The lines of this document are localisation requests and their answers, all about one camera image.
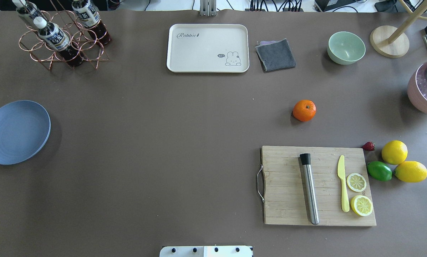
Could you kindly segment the orange mandarin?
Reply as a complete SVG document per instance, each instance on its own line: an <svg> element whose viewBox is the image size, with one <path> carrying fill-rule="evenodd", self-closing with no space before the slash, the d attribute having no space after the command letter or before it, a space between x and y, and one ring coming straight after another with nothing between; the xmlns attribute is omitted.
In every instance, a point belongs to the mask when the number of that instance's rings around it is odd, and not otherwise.
<svg viewBox="0 0 427 257"><path fill-rule="evenodd" d="M314 118L316 111L317 109L313 101L300 100L293 107L292 115L301 122L307 122Z"/></svg>

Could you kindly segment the tea bottle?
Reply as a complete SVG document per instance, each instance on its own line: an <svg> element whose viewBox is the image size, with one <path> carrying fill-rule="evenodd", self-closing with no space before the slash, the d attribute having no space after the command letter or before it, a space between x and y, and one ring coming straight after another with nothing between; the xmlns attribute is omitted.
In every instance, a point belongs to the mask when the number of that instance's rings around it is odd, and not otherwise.
<svg viewBox="0 0 427 257"><path fill-rule="evenodd" d="M73 0L71 6L90 38L96 40L96 44L105 46L111 42L112 38L91 0Z"/></svg>
<svg viewBox="0 0 427 257"><path fill-rule="evenodd" d="M45 16L41 13L37 6L29 1L25 0L13 0L12 1L16 7L18 16L28 25L34 25L34 19L37 17L42 17L47 21Z"/></svg>
<svg viewBox="0 0 427 257"><path fill-rule="evenodd" d="M58 52L68 65L77 67L82 64L81 52L72 46L70 37L57 24L46 21L42 17L37 17L34 19L34 25L37 27L39 38L50 49Z"/></svg>

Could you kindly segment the blue plate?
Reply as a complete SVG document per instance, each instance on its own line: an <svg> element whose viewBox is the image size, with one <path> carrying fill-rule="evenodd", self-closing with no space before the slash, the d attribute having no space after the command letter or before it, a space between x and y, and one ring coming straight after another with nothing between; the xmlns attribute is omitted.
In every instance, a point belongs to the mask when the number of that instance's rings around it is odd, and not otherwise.
<svg viewBox="0 0 427 257"><path fill-rule="evenodd" d="M0 164L21 163L45 145L51 132L47 110L35 101L20 100L0 108Z"/></svg>

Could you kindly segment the yellow lemon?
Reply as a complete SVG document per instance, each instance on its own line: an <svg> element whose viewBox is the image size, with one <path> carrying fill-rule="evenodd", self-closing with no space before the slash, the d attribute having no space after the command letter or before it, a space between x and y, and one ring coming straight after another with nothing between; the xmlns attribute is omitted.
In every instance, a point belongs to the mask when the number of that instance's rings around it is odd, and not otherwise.
<svg viewBox="0 0 427 257"><path fill-rule="evenodd" d="M397 165L394 175L403 182L422 182L427 178L427 168L417 161L404 161Z"/></svg>
<svg viewBox="0 0 427 257"><path fill-rule="evenodd" d="M393 140L385 144L382 149L382 159L391 165L403 163L408 155L408 148L405 143L399 140Z"/></svg>

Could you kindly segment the cream rabbit tray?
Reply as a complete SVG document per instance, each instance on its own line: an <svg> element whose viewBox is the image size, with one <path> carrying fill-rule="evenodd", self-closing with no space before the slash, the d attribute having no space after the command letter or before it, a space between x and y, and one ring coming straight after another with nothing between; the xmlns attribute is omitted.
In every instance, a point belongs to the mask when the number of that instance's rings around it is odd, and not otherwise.
<svg viewBox="0 0 427 257"><path fill-rule="evenodd" d="M241 24L174 24L169 29L166 66L172 72L246 72L248 30Z"/></svg>

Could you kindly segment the wooden cutting board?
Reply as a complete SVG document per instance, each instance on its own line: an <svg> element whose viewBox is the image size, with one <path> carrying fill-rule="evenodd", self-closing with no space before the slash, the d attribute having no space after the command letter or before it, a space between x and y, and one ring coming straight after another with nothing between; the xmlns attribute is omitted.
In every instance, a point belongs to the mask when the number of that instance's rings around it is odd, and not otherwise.
<svg viewBox="0 0 427 257"><path fill-rule="evenodd" d="M375 214L361 217L341 209L337 164L344 156L345 174L358 173L368 182L361 148L269 146L261 148L264 178L264 222L267 225L311 226L305 193L302 153L311 155L320 226L376 226Z"/></svg>

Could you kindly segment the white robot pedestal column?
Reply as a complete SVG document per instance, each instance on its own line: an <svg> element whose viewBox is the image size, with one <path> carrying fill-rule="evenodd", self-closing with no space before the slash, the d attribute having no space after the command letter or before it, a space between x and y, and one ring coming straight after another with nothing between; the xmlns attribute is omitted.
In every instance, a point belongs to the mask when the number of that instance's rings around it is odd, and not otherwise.
<svg viewBox="0 0 427 257"><path fill-rule="evenodd" d="M253 257L253 247L245 245L226 246L167 246L160 257Z"/></svg>

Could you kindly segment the red strawberry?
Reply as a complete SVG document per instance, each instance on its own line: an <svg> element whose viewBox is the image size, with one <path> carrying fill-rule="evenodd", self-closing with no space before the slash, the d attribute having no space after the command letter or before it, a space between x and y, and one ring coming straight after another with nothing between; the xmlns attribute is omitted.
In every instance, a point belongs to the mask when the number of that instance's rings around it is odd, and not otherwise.
<svg viewBox="0 0 427 257"><path fill-rule="evenodd" d="M373 143L371 141L366 142L364 145L362 145L361 148L365 151L374 151L375 150L375 143Z"/></svg>

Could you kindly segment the grey folded cloth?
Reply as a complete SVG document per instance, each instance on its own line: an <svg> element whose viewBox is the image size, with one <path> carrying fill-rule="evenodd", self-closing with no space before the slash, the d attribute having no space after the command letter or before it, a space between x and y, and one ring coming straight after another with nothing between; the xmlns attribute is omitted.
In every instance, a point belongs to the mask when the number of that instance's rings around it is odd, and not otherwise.
<svg viewBox="0 0 427 257"><path fill-rule="evenodd" d="M287 39L260 41L255 49L265 72L295 68L296 66L296 61Z"/></svg>

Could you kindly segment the pink bowl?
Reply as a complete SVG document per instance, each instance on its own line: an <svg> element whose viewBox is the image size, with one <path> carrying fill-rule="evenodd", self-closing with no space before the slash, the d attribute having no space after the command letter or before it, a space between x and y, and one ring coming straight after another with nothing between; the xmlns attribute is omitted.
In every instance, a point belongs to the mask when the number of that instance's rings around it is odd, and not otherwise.
<svg viewBox="0 0 427 257"><path fill-rule="evenodd" d="M416 109L427 114L427 62L423 63L411 76L407 95Z"/></svg>

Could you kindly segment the green bowl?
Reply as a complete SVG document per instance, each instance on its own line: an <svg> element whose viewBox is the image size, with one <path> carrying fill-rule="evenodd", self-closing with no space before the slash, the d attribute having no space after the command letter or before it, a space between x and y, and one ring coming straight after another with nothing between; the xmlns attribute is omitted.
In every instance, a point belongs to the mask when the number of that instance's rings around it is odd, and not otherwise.
<svg viewBox="0 0 427 257"><path fill-rule="evenodd" d="M339 31L330 36L327 53L335 63L351 65L364 57L366 47L357 35L348 31Z"/></svg>

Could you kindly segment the green lime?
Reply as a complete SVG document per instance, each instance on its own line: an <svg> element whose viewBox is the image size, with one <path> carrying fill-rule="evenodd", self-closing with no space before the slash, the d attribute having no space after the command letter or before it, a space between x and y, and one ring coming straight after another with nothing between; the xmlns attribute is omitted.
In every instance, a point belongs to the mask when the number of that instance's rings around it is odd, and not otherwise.
<svg viewBox="0 0 427 257"><path fill-rule="evenodd" d="M392 171L388 165L381 161L372 161L367 163L367 172L371 177L382 182L386 182L392 179Z"/></svg>

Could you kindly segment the lemon slice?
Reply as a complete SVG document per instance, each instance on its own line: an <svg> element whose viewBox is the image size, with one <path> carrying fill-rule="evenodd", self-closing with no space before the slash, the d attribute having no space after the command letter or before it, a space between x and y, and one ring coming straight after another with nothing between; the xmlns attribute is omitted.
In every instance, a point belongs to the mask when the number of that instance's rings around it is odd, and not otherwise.
<svg viewBox="0 0 427 257"><path fill-rule="evenodd" d="M352 197L350 206L355 214L362 217L371 215L373 212L373 203L367 196L357 195Z"/></svg>
<svg viewBox="0 0 427 257"><path fill-rule="evenodd" d="M363 192L367 187L365 177L358 173L352 173L347 176L346 184L348 188L354 192Z"/></svg>

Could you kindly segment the yellow plastic knife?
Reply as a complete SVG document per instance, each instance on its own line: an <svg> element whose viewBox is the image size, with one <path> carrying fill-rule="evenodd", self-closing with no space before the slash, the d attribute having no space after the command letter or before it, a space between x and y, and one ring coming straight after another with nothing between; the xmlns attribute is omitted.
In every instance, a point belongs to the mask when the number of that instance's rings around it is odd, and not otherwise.
<svg viewBox="0 0 427 257"><path fill-rule="evenodd" d="M341 208L344 212L349 212L349 197L347 193L346 174L345 174L345 156L339 156L337 163L337 176L341 182Z"/></svg>

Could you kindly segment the steel muddler with black tip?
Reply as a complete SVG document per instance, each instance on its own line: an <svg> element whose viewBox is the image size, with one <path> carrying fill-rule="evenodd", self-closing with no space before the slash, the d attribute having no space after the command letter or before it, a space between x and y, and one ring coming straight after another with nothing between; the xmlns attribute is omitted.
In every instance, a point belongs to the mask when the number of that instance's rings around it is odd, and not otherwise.
<svg viewBox="0 0 427 257"><path fill-rule="evenodd" d="M300 154L300 161L303 168L303 174L305 179L305 193L307 197L307 208L308 208L308 217L312 225L318 225L320 222L317 208L317 200L315 193L314 178L311 169L311 154L302 153Z"/></svg>

